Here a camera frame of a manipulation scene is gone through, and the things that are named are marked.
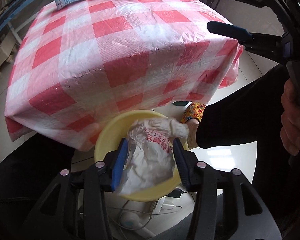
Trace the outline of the dark sleeve right forearm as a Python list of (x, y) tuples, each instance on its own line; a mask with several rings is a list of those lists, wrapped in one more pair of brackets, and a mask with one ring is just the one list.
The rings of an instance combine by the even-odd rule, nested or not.
[(205, 107), (196, 131), (201, 148), (257, 142), (262, 153), (287, 154), (280, 138), (281, 96), (289, 75), (277, 65), (264, 76)]

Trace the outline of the right hand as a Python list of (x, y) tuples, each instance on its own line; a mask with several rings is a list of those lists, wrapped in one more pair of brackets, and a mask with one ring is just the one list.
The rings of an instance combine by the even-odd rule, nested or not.
[(292, 156), (300, 152), (300, 107), (295, 102), (296, 88), (291, 79), (288, 79), (281, 96), (284, 109), (281, 115), (282, 128), (280, 137), (284, 148)]

